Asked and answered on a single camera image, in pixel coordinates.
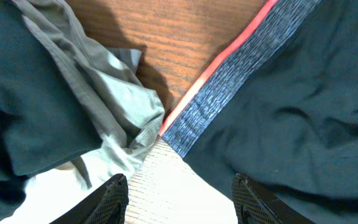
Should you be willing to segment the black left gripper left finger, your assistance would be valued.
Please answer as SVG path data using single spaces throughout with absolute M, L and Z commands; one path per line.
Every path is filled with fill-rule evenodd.
M 124 224 L 129 189 L 124 174 L 116 174 L 51 224 Z

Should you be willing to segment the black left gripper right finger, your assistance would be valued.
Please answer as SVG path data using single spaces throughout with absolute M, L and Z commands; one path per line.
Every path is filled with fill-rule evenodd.
M 238 224 L 313 224 L 245 174 L 236 174 L 232 201 Z

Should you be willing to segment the black leggings red waistband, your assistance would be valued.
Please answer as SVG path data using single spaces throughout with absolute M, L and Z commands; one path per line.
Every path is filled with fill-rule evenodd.
M 232 200 L 248 175 L 313 223 L 358 223 L 358 1 L 269 1 L 162 139 Z

